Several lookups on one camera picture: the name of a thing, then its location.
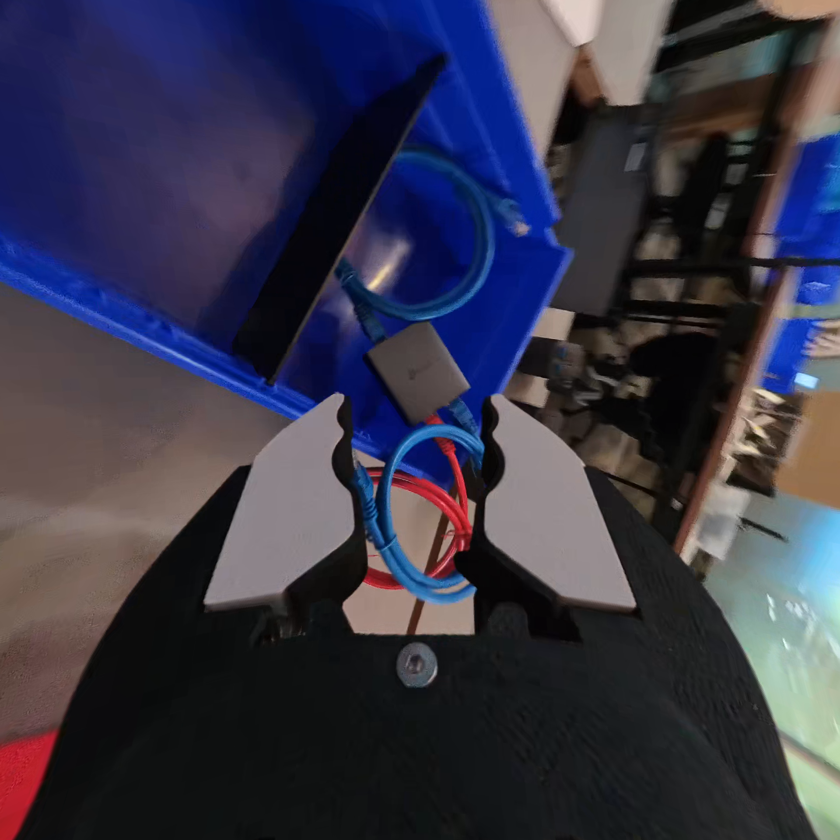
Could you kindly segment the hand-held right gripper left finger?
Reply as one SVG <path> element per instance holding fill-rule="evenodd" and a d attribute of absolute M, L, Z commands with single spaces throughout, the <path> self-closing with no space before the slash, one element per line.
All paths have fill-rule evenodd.
<path fill-rule="evenodd" d="M 258 452 L 204 594 L 209 612 L 278 606 L 349 543 L 353 498 L 333 465 L 345 407 L 346 396 L 332 394 Z"/>

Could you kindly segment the blue plastic bin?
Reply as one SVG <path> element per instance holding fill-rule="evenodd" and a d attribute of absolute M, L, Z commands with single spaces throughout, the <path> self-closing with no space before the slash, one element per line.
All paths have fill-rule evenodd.
<path fill-rule="evenodd" d="M 292 420 L 341 393 L 385 458 L 333 273 L 274 385 L 232 345 L 354 114 L 437 53 L 339 263 L 389 333 L 432 314 L 479 418 L 573 259 L 484 2 L 2 2 L 2 282 Z"/>

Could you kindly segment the black network adapter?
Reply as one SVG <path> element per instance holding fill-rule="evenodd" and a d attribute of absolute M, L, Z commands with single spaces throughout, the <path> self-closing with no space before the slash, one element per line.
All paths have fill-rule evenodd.
<path fill-rule="evenodd" d="M 469 390 L 466 376 L 430 322 L 415 322 L 377 343 L 364 361 L 400 417 L 423 424 Z"/>

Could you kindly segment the row of blue storage bins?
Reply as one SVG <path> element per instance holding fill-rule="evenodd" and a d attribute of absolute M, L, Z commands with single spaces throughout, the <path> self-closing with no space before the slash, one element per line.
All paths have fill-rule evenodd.
<path fill-rule="evenodd" d="M 799 157 L 780 218 L 775 226 L 774 256 L 803 259 L 839 257 L 839 134 L 832 133 L 797 146 Z M 838 304 L 838 265 L 794 268 L 795 303 L 806 308 Z M 806 345 L 816 337 L 826 315 L 790 315 L 764 366 L 764 389 L 788 394 L 804 372 Z"/>

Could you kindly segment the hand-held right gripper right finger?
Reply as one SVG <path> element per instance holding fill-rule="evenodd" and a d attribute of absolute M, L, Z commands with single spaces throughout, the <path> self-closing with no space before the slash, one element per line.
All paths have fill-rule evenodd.
<path fill-rule="evenodd" d="M 503 603 L 528 625 L 564 625 L 571 609 L 633 615 L 637 602 L 578 455 L 504 395 L 482 407 L 485 447 L 469 550 L 476 625 Z"/>

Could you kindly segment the red plastic bin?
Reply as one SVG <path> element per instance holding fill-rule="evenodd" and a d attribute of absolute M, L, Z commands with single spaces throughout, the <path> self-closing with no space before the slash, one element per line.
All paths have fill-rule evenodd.
<path fill-rule="evenodd" d="M 57 730 L 1 745 L 1 839 L 15 839 L 45 776 Z"/>

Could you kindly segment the black bin divider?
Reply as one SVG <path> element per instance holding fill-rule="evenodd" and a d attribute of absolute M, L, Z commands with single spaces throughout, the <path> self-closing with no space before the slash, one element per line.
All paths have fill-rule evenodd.
<path fill-rule="evenodd" d="M 430 91 L 448 64 L 437 53 L 355 113 L 305 202 L 233 340 L 268 385 L 279 373 Z"/>

